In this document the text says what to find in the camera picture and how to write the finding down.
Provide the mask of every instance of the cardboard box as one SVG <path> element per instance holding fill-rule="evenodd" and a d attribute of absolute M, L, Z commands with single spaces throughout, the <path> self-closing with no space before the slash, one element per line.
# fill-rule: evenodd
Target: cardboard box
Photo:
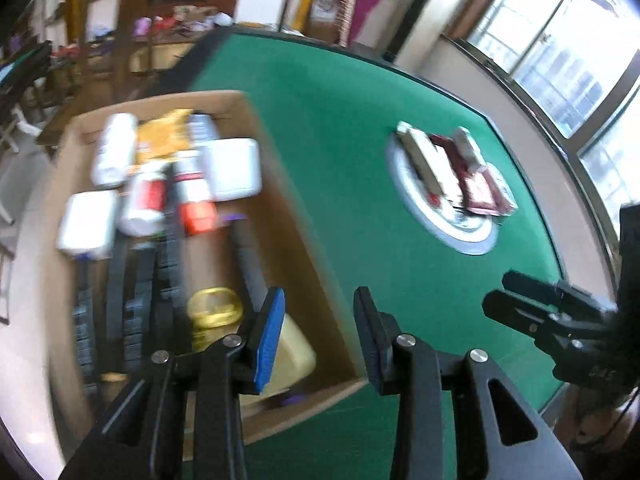
<path fill-rule="evenodd" d="M 93 189 L 89 172 L 96 139 L 111 114 L 130 112 L 140 121 L 159 117 L 174 108 L 195 108 L 212 115 L 223 137 L 253 137 L 260 144 L 262 191 L 257 196 L 219 204 L 219 212 L 244 213 L 254 229 L 258 256 L 267 285 L 277 285 L 286 294 L 287 313 L 298 324 L 317 355 L 316 369 L 303 380 L 303 400 L 297 404 L 243 413 L 245 442 L 253 442 L 300 422 L 358 390 L 353 342 L 338 322 L 341 309 L 334 286 L 322 276 L 312 257 L 313 241 L 296 212 L 296 200 L 269 137 L 260 126 L 247 98 L 241 92 L 213 91 L 160 96 L 100 108 L 74 118 L 66 128 L 51 175 L 46 199 L 44 247 L 41 265 L 42 304 L 46 306 L 49 336 L 49 370 L 53 394 L 64 423 L 78 439 L 94 420 L 82 388 L 76 362 L 75 327 L 71 312 L 75 302 L 74 266 L 56 249 L 56 236 L 68 198 Z M 188 238 L 184 248 L 187 293 L 210 286 L 234 288 L 238 276 L 225 262 L 228 243 L 221 232 Z M 106 264 L 99 272 L 102 279 Z M 94 308 L 101 308 L 96 301 Z"/>

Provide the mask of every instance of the maroon cloth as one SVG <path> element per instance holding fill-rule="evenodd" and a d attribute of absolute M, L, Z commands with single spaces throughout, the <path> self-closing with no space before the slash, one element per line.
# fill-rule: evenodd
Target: maroon cloth
<path fill-rule="evenodd" d="M 338 42 L 341 46 L 350 46 L 358 37 L 367 16 L 379 2 L 380 0 L 340 0 L 340 39 Z"/>

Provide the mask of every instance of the window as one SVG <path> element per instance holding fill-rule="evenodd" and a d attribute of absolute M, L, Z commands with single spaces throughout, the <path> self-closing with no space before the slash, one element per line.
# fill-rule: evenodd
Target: window
<path fill-rule="evenodd" d="M 580 160 L 596 185 L 620 236 L 620 206 L 640 200 L 640 92 Z"/>
<path fill-rule="evenodd" d="M 606 0 L 494 0 L 468 41 L 569 138 L 640 44 L 637 20 L 619 10 Z"/>

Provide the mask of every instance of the silver screw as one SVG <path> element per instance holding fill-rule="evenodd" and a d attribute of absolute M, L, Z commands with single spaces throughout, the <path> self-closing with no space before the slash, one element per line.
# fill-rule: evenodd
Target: silver screw
<path fill-rule="evenodd" d="M 151 355 L 151 360 L 157 365 L 164 364 L 169 360 L 169 352 L 167 352 L 166 350 L 156 350 Z"/>
<path fill-rule="evenodd" d="M 489 358 L 487 353 L 479 348 L 474 348 L 471 352 L 469 352 L 469 357 L 471 357 L 471 360 L 475 361 L 476 363 L 485 363 Z"/>
<path fill-rule="evenodd" d="M 396 342 L 400 346 L 405 346 L 409 348 L 415 345 L 415 337 L 412 336 L 411 334 L 400 334 L 398 337 L 396 337 Z"/>
<path fill-rule="evenodd" d="M 222 344 L 229 348 L 235 348 L 242 344 L 242 338 L 238 334 L 225 335 L 225 338 L 222 340 Z"/>

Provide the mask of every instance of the green table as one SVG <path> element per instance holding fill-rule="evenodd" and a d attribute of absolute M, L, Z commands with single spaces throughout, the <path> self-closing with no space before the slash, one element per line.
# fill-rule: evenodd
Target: green table
<path fill-rule="evenodd" d="M 509 269 L 557 280 L 561 263 L 531 190 L 490 122 L 455 97 L 392 67 L 318 44 L 243 31 L 194 46 L 155 93 L 237 89 L 273 138 L 338 281 L 344 303 L 368 285 L 380 310 L 441 351 L 483 348 L 541 408 L 558 388 L 531 339 L 484 317 L 484 295 Z M 469 129 L 507 179 L 519 209 L 495 247 L 468 256 L 425 231 L 399 199 L 385 160 L 398 121 L 429 133 Z M 368 386 L 247 449 L 251 478 L 388 478 L 398 400 Z M 447 432 L 452 418 L 446 416 Z M 454 470 L 446 439 L 448 477 Z"/>

